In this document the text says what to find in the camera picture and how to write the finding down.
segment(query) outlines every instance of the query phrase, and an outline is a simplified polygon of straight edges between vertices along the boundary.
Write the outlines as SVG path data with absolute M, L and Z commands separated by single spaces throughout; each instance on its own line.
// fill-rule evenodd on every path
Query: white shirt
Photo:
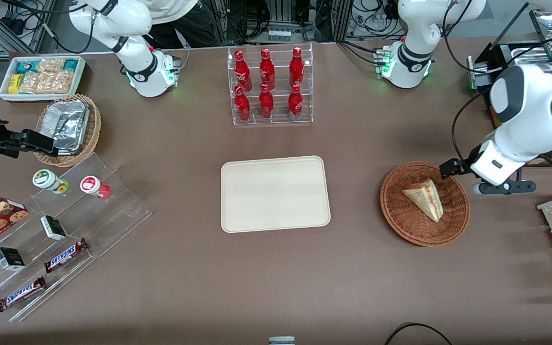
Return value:
M 138 0 L 150 10 L 154 24 L 173 22 L 184 17 L 197 4 L 197 0 Z

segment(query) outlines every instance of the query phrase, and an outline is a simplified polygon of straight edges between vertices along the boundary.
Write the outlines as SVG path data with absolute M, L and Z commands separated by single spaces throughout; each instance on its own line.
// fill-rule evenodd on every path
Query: acrylic bottle rack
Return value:
M 291 94 L 291 85 L 289 84 L 289 64 L 293 57 L 293 48 L 299 46 L 302 48 L 302 60 L 304 61 L 304 81 L 301 84 L 300 94 L 304 101 L 302 103 L 302 114 L 300 120 L 292 121 L 289 119 L 289 95 Z M 259 65 L 261 64 L 261 49 L 270 49 L 270 56 L 274 62 L 276 71 L 276 88 L 272 90 L 274 96 L 274 115 L 270 120 L 261 116 L 261 107 L 259 105 L 259 94 L 261 93 L 261 74 L 259 74 Z M 236 96 L 234 88 L 237 85 L 236 79 L 236 59 L 233 55 L 236 50 L 244 53 L 244 60 L 250 68 L 250 79 L 253 83 L 253 89 L 246 92 L 250 101 L 250 121 L 241 122 L 237 116 Z M 313 107 L 313 74 L 314 65 L 313 52 L 311 44 L 283 44 L 274 46 L 239 46 L 228 49 L 227 52 L 227 72 L 230 83 L 231 113 L 234 125 L 271 125 L 271 124 L 298 124 L 300 122 L 312 122 L 314 119 Z
M 127 190 L 115 172 L 114 166 L 93 153 L 61 176 L 69 182 L 65 194 L 57 195 L 49 190 L 41 190 L 23 202 L 29 216 L 19 226 L 0 235 L 0 247 L 18 249 L 26 267 L 16 272 L 5 271 L 0 267 L 0 299 L 31 284 L 40 276 L 44 276 L 48 288 L 18 301 L 2 312 L 2 317 L 10 322 L 27 317 L 151 215 L 142 201 Z M 98 199 L 80 190 L 81 179 L 88 175 L 94 175 L 110 186 L 111 194 L 108 198 Z M 55 241 L 46 237 L 40 223 L 40 218 L 46 214 L 61 221 L 67 233 L 65 239 Z M 44 263 L 74 245 L 80 238 L 85 238 L 90 247 L 47 274 Z

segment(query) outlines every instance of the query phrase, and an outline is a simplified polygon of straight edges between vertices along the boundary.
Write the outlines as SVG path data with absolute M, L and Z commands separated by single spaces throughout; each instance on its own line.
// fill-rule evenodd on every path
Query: wicker basket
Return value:
M 402 192 L 408 185 L 428 178 L 436 184 L 444 209 L 438 223 Z M 420 161 L 398 166 L 387 175 L 380 188 L 380 207 L 396 233 L 424 247 L 453 242 L 461 236 L 470 220 L 470 203 L 461 184 L 453 177 L 443 180 L 438 166 Z
M 35 153 L 37 159 L 44 164 L 54 165 L 60 168 L 68 168 L 85 160 L 86 157 L 89 157 L 90 154 L 95 151 L 95 147 L 97 146 L 97 142 L 99 140 L 99 130 L 101 129 L 101 115 L 99 114 L 99 109 L 97 109 L 90 98 L 82 94 L 75 94 L 74 96 L 57 100 L 56 103 L 65 103 L 72 101 L 84 101 L 88 103 L 91 107 L 91 112 L 89 113 L 88 117 L 88 124 L 86 124 L 85 138 L 82 144 L 83 149 L 81 153 L 75 156 L 51 157 L 41 153 Z M 37 121 L 37 125 L 35 126 L 36 131 L 39 131 L 40 127 L 42 126 L 44 113 L 46 113 L 46 109 L 44 109 L 44 111 L 42 112 L 42 116 L 40 116 L 39 120 Z

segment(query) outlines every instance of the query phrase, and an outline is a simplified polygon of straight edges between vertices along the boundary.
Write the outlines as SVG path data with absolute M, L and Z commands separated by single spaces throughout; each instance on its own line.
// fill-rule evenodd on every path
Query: tabletop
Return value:
M 464 61 L 488 42 L 451 45 Z M 24 321 L 0 315 L 0 343 L 251 345 L 292 335 L 361 345 L 414 321 L 455 344 L 552 344 L 552 237 L 535 209 L 552 200 L 552 168 L 525 170 L 538 185 L 527 195 L 476 196 L 475 179 L 458 177 L 471 203 L 465 233 L 445 247 L 412 245 L 381 214 L 381 181 L 399 164 L 455 157 L 451 122 L 472 95 L 466 72 L 440 44 L 429 76 L 403 90 L 336 44 L 313 50 L 313 124 L 253 128 L 232 124 L 226 48 L 191 50 L 179 87 L 151 99 L 114 54 L 85 55 L 79 92 L 103 118 L 96 151 L 154 213 Z M 33 128 L 44 106 L 2 101 L 0 117 Z M 491 129 L 474 102 L 458 122 L 459 147 Z M 221 229 L 223 164 L 305 155 L 324 160 L 329 225 Z M 35 194 L 40 168 L 32 153 L 0 157 L 0 196 Z

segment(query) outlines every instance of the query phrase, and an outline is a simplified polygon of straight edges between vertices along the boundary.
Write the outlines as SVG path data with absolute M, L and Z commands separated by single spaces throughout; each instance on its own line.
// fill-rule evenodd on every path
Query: robotic arm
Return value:
M 464 11 L 461 22 L 475 20 L 485 4 L 486 0 L 400 0 L 397 11 L 408 25 L 408 33 L 405 41 L 384 46 L 377 53 L 379 62 L 385 64 L 381 77 L 401 88 L 419 85 L 427 76 L 432 53 L 440 42 L 436 24 L 442 24 L 443 19 L 446 24 L 453 24 Z M 444 18 L 449 6 L 451 9 Z
M 78 31 L 92 35 L 120 59 L 131 86 L 145 97 L 178 85 L 180 59 L 164 54 L 142 38 L 152 27 L 149 9 L 136 0 L 85 0 L 72 3 L 69 17 Z
M 153 51 L 142 38 L 152 26 L 148 8 L 136 0 L 75 1 L 70 19 L 81 32 L 92 35 L 108 46 L 127 68 L 132 87 L 139 94 L 154 97 L 177 86 L 180 59 Z M 17 158 L 20 151 L 37 151 L 57 156 L 53 140 L 30 129 L 9 131 L 0 119 L 0 154 Z
M 552 13 L 552 0 L 531 0 Z M 502 125 L 486 136 L 464 161 L 440 166 L 443 177 L 474 173 L 484 180 L 477 194 L 533 192 L 535 184 L 510 175 L 552 150 L 552 63 L 508 67 L 493 84 L 489 98 Z

